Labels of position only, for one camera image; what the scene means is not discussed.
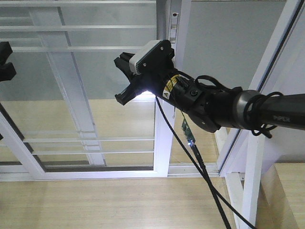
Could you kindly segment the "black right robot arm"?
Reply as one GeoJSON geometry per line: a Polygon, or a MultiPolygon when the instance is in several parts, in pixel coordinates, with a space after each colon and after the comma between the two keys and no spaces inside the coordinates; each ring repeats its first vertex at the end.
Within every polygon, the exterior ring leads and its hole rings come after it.
{"type": "Polygon", "coordinates": [[[192,78],[177,70],[173,57],[174,49],[168,40],[152,40],[135,54],[123,52],[114,63],[130,84],[116,95],[116,100],[126,104],[149,91],[210,133],[229,127],[271,137],[270,131],[277,126],[304,129],[303,94],[263,95],[241,87],[230,89],[211,76],[192,78]]]}

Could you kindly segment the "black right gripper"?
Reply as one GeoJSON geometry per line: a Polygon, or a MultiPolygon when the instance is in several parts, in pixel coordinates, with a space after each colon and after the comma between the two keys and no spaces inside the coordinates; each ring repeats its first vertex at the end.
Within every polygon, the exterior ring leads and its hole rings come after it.
{"type": "Polygon", "coordinates": [[[133,56],[134,53],[122,52],[114,60],[115,66],[130,82],[121,93],[115,95],[117,102],[126,105],[138,95],[149,91],[176,107],[191,106],[191,77],[174,67],[172,46],[152,70],[140,75],[130,70],[129,60],[133,56]]]}

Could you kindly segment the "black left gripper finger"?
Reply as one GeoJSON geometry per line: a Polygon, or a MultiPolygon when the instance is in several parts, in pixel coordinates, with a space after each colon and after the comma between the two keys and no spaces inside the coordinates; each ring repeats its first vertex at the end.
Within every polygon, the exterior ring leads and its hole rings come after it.
{"type": "Polygon", "coordinates": [[[12,49],[9,42],[0,43],[0,64],[4,65],[8,57],[12,54],[12,49]]]}
{"type": "Polygon", "coordinates": [[[0,81],[9,81],[16,75],[16,70],[11,62],[0,66],[0,81]]]}

